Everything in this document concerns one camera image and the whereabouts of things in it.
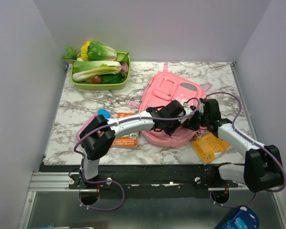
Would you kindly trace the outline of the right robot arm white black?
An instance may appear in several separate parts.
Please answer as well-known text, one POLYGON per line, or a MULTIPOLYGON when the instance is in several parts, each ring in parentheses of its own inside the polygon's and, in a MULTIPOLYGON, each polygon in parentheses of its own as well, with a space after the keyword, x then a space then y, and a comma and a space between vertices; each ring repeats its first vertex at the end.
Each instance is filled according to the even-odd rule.
POLYGON ((223 163, 210 174, 210 182, 220 187, 227 180, 246 185, 250 191, 278 192, 286 181, 280 151, 275 145, 264 145, 240 131, 233 122, 222 118, 216 99, 201 100, 203 111, 199 111, 191 101, 184 102, 190 117, 184 126, 198 130, 205 127, 216 138, 226 141, 244 158, 242 164, 223 163))

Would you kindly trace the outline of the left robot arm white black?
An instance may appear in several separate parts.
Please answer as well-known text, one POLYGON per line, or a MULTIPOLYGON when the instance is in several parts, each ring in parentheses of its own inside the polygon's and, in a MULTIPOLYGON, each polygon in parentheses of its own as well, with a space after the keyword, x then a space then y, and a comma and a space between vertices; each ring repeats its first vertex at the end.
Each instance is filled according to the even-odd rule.
POLYGON ((163 131, 166 135, 172 135, 191 112, 191 108, 173 100, 166 106, 148 107, 143 112, 124 118, 106 119, 102 114, 96 116, 79 134, 79 145, 85 151, 80 183, 85 188, 92 188, 96 184, 99 160, 108 153, 115 139, 141 131, 163 131))

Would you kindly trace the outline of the pink student backpack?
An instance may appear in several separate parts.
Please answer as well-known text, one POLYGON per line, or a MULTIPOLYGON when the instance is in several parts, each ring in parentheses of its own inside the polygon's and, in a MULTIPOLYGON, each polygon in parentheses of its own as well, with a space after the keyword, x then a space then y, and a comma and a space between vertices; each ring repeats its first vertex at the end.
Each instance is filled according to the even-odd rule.
MULTIPOLYGON (((192 97, 198 99, 204 97, 211 86, 208 83, 201 87, 190 80, 173 74, 168 71, 168 65, 165 63, 163 71, 156 74, 145 88, 142 102, 140 104, 128 102, 127 104, 138 108, 139 112, 144 111, 149 106, 168 105, 173 100, 183 104, 192 97)), ((179 127, 171 136, 166 135, 164 131, 143 131, 142 134, 148 142, 154 145, 176 148, 189 143, 197 131, 179 127)))

